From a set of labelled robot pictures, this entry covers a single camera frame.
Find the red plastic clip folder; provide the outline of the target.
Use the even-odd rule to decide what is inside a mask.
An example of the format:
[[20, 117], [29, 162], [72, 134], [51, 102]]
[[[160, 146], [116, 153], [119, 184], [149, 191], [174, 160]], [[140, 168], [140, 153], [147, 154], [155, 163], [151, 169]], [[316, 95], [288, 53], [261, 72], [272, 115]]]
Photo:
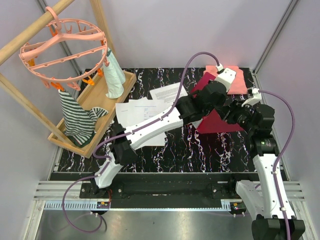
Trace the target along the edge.
[[[206, 72], [203, 74], [202, 78], [191, 90], [191, 93], [197, 90], [202, 90], [205, 85], [208, 84], [209, 80], [214, 80], [216, 77]], [[233, 101], [232, 95], [227, 94], [225, 104], [228, 105]], [[228, 124], [222, 120], [214, 109], [208, 116], [202, 118], [200, 123], [196, 124], [196, 129], [200, 134], [213, 134], [213, 133], [229, 133], [243, 131], [243, 129], [238, 124]]]

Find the white printed paper sheet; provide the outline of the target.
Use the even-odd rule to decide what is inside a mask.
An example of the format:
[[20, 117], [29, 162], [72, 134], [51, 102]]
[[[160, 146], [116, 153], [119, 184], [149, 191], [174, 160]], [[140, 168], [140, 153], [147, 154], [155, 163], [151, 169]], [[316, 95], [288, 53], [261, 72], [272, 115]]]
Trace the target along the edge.
[[150, 95], [153, 100], [163, 100], [170, 107], [175, 102], [180, 83], [174, 83], [167, 86], [150, 90]]

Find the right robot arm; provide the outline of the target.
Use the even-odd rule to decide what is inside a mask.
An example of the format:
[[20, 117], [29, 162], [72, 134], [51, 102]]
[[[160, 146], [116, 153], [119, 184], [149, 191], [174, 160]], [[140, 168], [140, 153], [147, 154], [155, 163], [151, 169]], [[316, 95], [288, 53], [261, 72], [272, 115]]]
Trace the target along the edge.
[[280, 151], [271, 134], [275, 110], [266, 105], [249, 105], [233, 101], [223, 107], [223, 120], [238, 124], [248, 136], [250, 155], [258, 173], [261, 190], [249, 180], [227, 185], [228, 195], [241, 197], [251, 218], [255, 240], [298, 240], [305, 233], [303, 220], [296, 217], [284, 186], [280, 170]]

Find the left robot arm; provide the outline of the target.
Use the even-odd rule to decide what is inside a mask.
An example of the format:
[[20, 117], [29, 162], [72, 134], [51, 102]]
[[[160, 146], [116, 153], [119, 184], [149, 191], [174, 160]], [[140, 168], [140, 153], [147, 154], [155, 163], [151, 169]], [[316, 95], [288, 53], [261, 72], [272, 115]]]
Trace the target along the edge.
[[133, 126], [121, 127], [120, 132], [111, 138], [113, 146], [106, 156], [107, 161], [90, 181], [90, 192], [103, 198], [120, 169], [136, 161], [136, 150], [141, 145], [159, 134], [200, 121], [223, 106], [230, 86], [219, 78], [210, 80], [201, 90], [186, 96], [177, 94], [174, 104], [161, 113]]

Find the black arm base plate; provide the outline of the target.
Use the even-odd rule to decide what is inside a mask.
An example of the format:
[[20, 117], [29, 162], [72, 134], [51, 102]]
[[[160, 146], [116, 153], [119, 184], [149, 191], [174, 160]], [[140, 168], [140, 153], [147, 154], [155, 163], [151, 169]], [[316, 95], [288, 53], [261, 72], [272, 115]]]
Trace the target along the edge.
[[114, 209], [218, 209], [222, 200], [238, 199], [236, 183], [258, 181], [257, 173], [118, 173], [109, 187], [84, 182], [80, 198], [111, 198]]

